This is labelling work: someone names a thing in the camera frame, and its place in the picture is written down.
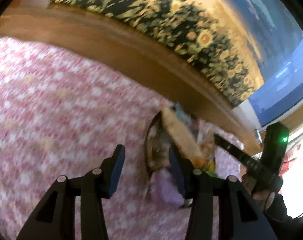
sunflower painting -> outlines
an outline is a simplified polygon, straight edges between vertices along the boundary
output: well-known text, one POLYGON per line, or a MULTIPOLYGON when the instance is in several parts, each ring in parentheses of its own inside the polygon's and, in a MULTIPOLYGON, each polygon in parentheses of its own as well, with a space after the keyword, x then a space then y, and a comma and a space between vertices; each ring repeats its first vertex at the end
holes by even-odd
POLYGON ((263 85, 246 41, 199 0, 51 1, 104 14, 150 36, 191 64, 234 106, 263 85))

